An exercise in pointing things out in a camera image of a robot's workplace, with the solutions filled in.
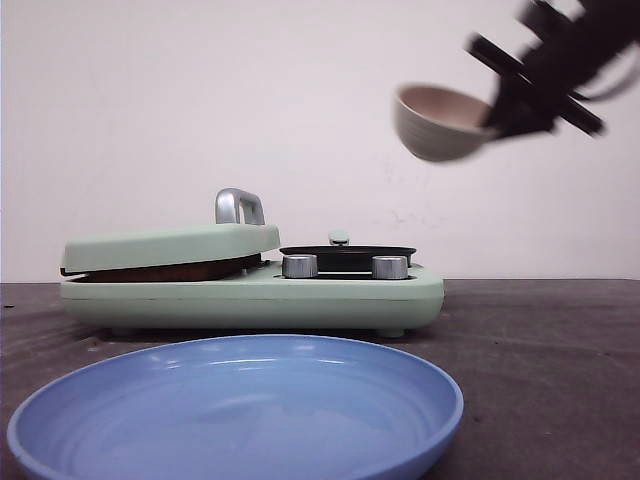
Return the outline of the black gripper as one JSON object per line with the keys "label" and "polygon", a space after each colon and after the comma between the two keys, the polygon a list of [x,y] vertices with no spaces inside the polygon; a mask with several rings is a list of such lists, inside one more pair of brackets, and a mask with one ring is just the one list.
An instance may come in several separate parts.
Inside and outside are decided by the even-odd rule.
{"label": "black gripper", "polygon": [[583,1],[574,18],[546,1],[531,1],[519,21],[538,43],[515,58],[476,34],[467,51],[498,75],[498,88],[481,126],[495,140],[554,129],[563,119],[579,130],[599,134],[604,122],[580,105],[578,89],[614,57],[639,42],[637,1]]}

